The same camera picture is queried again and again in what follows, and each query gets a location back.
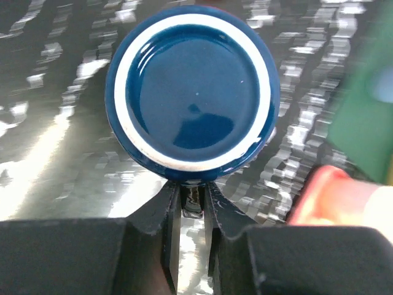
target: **black holder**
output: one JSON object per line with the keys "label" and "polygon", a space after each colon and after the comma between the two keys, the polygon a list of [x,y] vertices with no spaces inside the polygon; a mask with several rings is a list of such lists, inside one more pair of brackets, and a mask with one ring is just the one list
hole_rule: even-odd
{"label": "black holder", "polygon": [[[215,295],[393,294],[393,247],[378,231],[266,227],[215,183],[196,192]],[[0,294],[176,294],[187,198],[168,181],[126,218],[0,222]]]}

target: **red object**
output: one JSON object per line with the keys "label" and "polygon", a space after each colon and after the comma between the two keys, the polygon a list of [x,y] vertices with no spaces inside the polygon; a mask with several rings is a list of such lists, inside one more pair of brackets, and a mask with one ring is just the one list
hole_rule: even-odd
{"label": "red object", "polygon": [[306,184],[288,223],[361,226],[366,204],[379,187],[354,180],[337,167],[323,166]]}

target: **blue ceramic cup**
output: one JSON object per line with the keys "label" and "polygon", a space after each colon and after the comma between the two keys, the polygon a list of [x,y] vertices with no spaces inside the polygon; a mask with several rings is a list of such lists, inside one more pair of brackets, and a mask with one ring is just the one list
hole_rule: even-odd
{"label": "blue ceramic cup", "polygon": [[269,50],[240,19],[180,6],[120,44],[105,90],[109,123],[143,167],[184,184],[234,172],[273,131],[279,78]]}

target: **white ring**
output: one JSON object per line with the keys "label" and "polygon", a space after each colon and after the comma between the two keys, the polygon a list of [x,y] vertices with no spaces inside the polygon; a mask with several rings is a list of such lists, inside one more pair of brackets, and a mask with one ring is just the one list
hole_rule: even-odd
{"label": "white ring", "polygon": [[[208,26],[214,28],[230,36],[235,40],[243,50],[248,54],[251,59],[254,68],[257,72],[259,80],[260,89],[260,103],[259,108],[254,120],[254,123],[249,130],[249,133],[231,150],[228,152],[205,161],[201,162],[189,162],[177,160],[161,152],[155,150],[151,145],[149,145],[135,129],[130,116],[128,114],[126,105],[126,80],[128,77],[128,72],[130,70],[131,64],[140,51],[141,48],[146,46],[148,41],[152,39],[159,32],[179,25],[200,25]],[[210,15],[204,14],[182,14],[175,15],[163,19],[152,26],[145,29],[127,48],[124,56],[122,57],[119,68],[117,69],[115,77],[114,86],[114,101],[115,109],[119,122],[127,135],[128,139],[133,143],[133,145],[147,158],[158,163],[164,167],[180,170],[180,171],[206,171],[221,167],[233,160],[240,158],[245,154],[248,149],[256,142],[259,141],[259,134],[266,122],[268,111],[270,107],[270,80],[268,75],[268,70],[266,64],[255,44],[244,34],[240,29],[221,20],[217,17],[212,17]]]}

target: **orange object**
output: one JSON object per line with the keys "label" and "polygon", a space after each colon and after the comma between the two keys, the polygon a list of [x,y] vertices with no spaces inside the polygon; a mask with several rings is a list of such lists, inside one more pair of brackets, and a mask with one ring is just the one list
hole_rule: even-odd
{"label": "orange object", "polygon": [[365,206],[377,188],[353,180],[339,168],[323,166],[308,181],[289,224],[362,225]]}
{"label": "orange object", "polygon": [[393,243],[393,186],[350,178],[333,166],[319,168],[288,218],[293,226],[366,226]]}

